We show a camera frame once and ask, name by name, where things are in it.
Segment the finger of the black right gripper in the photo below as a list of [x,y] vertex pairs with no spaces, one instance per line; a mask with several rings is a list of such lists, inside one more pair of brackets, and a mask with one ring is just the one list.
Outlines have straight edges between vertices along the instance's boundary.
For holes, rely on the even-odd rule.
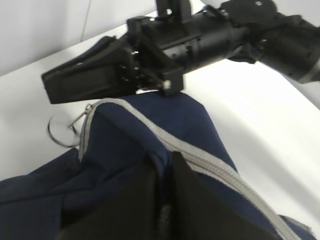
[[41,75],[51,104],[133,95],[137,63],[132,56],[73,59]]

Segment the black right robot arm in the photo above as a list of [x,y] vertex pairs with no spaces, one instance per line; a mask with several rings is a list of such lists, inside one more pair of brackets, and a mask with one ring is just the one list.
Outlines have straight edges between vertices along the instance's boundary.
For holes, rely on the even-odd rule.
[[126,22],[78,57],[42,74],[52,104],[184,89],[184,75],[228,59],[261,62],[307,84],[320,79],[320,29],[271,0],[229,0],[192,13],[188,0],[158,0],[156,17]]

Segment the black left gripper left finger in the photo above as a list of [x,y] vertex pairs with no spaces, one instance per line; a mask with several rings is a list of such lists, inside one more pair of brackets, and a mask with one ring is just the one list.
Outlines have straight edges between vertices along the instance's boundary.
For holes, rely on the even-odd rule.
[[144,162],[114,196],[62,230],[59,240],[158,240],[158,173]]

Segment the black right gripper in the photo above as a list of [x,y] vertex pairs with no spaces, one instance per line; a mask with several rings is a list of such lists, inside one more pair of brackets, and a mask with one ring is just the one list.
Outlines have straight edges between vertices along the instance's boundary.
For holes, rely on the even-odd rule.
[[192,13],[188,0],[158,0],[156,10],[155,18],[129,19],[122,37],[104,36],[58,71],[125,71],[117,77],[116,97],[137,90],[171,96],[184,89],[186,73],[232,56],[235,28],[215,8]]

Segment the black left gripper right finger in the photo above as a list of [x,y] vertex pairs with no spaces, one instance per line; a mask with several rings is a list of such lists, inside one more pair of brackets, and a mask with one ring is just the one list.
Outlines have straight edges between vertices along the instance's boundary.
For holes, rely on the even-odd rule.
[[180,152],[171,154],[174,240],[276,240],[276,234],[248,220],[215,197]]

